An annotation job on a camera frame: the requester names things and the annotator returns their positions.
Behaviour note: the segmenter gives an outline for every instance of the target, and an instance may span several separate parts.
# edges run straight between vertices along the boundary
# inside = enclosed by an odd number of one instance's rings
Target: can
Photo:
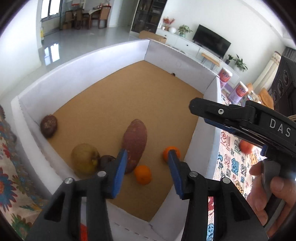
[[[220,87],[222,89],[224,85],[226,85],[226,82],[231,78],[232,73],[229,70],[222,68],[218,73],[218,76],[220,78]]]
[[[248,92],[248,88],[240,81],[234,90],[229,94],[228,99],[232,104],[237,104]]]

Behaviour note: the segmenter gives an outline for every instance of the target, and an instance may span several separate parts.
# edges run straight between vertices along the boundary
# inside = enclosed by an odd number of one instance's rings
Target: screw
[[[98,172],[98,177],[104,177],[104,176],[106,176],[106,172],[105,171],[100,171],[100,172]]]
[[[66,184],[70,184],[72,182],[73,182],[73,178],[71,178],[71,177],[68,177],[68,178],[65,179]]]
[[[223,109],[219,109],[219,110],[218,110],[218,114],[219,114],[219,115],[222,115],[223,113],[224,113],[224,110],[223,110]]]
[[[189,172],[189,176],[191,176],[191,177],[197,177],[198,176],[198,173],[196,171],[191,171],[191,172]]]
[[[229,183],[230,183],[230,179],[227,178],[227,177],[223,178],[222,181],[223,181],[224,183],[226,183],[226,184],[229,184]]]

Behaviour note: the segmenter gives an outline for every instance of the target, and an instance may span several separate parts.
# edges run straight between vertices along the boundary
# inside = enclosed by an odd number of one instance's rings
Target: television
[[[206,47],[223,58],[229,46],[231,45],[225,38],[216,34],[212,30],[199,25],[193,37],[194,42],[197,42],[203,47]]]

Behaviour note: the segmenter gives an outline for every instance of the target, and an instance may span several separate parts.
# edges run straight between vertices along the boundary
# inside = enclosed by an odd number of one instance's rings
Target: sweet potato
[[[125,174],[132,172],[138,165],[147,143],[147,129],[144,123],[135,119],[123,135],[122,148],[128,152]]]

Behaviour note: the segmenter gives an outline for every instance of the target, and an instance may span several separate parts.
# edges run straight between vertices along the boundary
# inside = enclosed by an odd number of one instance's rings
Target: cabinet drawer
[[[178,40],[174,47],[194,57],[197,55],[198,51],[200,50],[200,47],[198,47],[196,44],[191,43],[180,37],[178,37]]]
[[[165,43],[172,46],[175,45],[178,39],[178,36],[175,34],[171,34],[170,32],[161,29],[156,30],[156,34],[165,37],[167,39]]]

